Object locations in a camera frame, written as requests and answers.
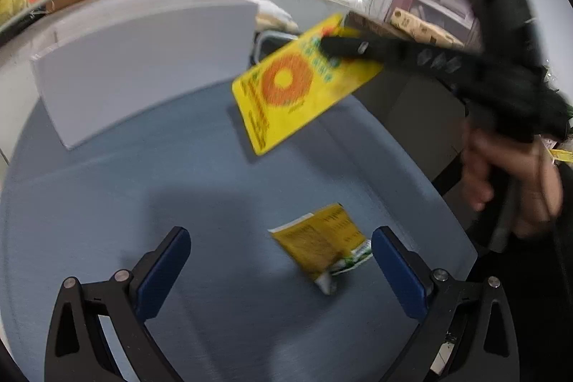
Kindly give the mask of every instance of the table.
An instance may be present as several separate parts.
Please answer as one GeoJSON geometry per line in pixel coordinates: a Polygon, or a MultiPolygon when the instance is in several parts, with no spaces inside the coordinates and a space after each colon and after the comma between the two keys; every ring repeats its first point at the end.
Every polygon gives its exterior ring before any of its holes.
{"type": "Polygon", "coordinates": [[[463,279],[475,261],[431,183],[353,97],[262,157],[230,83],[148,110],[71,151],[39,101],[0,202],[0,309],[14,359],[42,380],[62,280],[107,279],[180,225],[191,233],[191,256],[147,326],[184,380],[378,380],[416,322],[376,262],[340,277],[337,293],[325,296],[267,232],[336,202],[367,236],[391,226],[431,268],[463,279]]]}

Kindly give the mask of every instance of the metal screw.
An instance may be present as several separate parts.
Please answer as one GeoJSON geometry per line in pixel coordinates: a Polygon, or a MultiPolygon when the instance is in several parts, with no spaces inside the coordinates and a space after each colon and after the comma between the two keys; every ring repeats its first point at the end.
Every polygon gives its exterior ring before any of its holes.
{"type": "Polygon", "coordinates": [[[68,277],[64,281],[64,288],[72,288],[76,284],[76,279],[73,277],[68,277]]]}
{"type": "Polygon", "coordinates": [[[116,279],[117,282],[125,282],[128,278],[130,278],[130,272],[125,269],[118,270],[114,274],[114,278],[116,279]]]}
{"type": "Polygon", "coordinates": [[[434,278],[440,282],[445,282],[446,280],[449,279],[450,275],[448,274],[447,271],[445,271],[444,269],[435,269],[432,272],[432,275],[434,276],[434,278]]]}
{"type": "Polygon", "coordinates": [[[494,277],[493,275],[488,279],[488,284],[490,287],[493,288],[498,288],[499,285],[501,285],[500,280],[497,277],[494,277]]]}
{"type": "Polygon", "coordinates": [[[366,41],[362,41],[360,43],[360,46],[358,46],[358,50],[356,51],[358,54],[362,55],[366,52],[366,49],[368,49],[368,42],[366,41]]]}

